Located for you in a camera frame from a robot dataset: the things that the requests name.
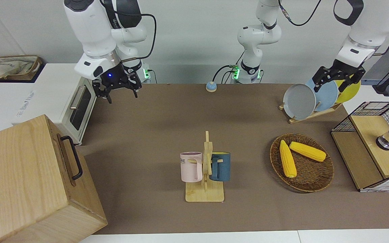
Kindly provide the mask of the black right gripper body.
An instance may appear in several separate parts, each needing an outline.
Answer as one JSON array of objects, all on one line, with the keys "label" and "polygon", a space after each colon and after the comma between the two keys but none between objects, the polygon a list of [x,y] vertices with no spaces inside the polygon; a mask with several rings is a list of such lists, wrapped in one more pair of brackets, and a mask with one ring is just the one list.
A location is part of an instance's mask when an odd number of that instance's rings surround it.
[{"label": "black right gripper body", "polygon": [[123,65],[118,64],[101,75],[101,83],[110,89],[129,88],[130,82]]}]

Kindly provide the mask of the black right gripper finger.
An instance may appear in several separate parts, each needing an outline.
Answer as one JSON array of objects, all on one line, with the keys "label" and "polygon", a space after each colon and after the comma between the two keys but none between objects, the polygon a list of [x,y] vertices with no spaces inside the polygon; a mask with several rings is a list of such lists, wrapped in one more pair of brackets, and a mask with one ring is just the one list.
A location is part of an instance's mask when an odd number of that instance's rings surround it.
[{"label": "black right gripper finger", "polygon": [[101,83],[99,80],[93,80],[93,89],[96,97],[102,97],[107,99],[108,103],[112,103],[112,98],[110,97],[111,89]]},{"label": "black right gripper finger", "polygon": [[133,91],[135,98],[137,98],[137,93],[142,88],[141,81],[137,75],[129,75],[129,88]]}]

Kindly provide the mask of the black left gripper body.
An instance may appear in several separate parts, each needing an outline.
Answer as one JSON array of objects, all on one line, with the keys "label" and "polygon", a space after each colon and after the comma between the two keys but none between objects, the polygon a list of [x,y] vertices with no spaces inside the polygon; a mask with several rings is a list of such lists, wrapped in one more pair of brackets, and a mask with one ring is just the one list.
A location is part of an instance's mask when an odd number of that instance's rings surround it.
[{"label": "black left gripper body", "polygon": [[333,61],[332,66],[328,69],[325,81],[332,80],[350,80],[360,81],[365,74],[365,69],[362,65],[358,67],[346,64],[338,59]]}]

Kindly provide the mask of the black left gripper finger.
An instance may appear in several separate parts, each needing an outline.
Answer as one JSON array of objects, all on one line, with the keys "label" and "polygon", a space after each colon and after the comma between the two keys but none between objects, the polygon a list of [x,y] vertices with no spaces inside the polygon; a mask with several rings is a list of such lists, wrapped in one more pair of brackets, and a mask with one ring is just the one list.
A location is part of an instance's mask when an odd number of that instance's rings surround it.
[{"label": "black left gripper finger", "polygon": [[322,85],[331,81],[330,69],[321,66],[313,75],[312,81],[314,83],[314,92],[318,92]]},{"label": "black left gripper finger", "polygon": [[340,93],[357,93],[361,87],[361,82],[351,83],[347,85],[344,89],[341,89],[342,84],[347,84],[345,80],[339,80],[339,92]]}]

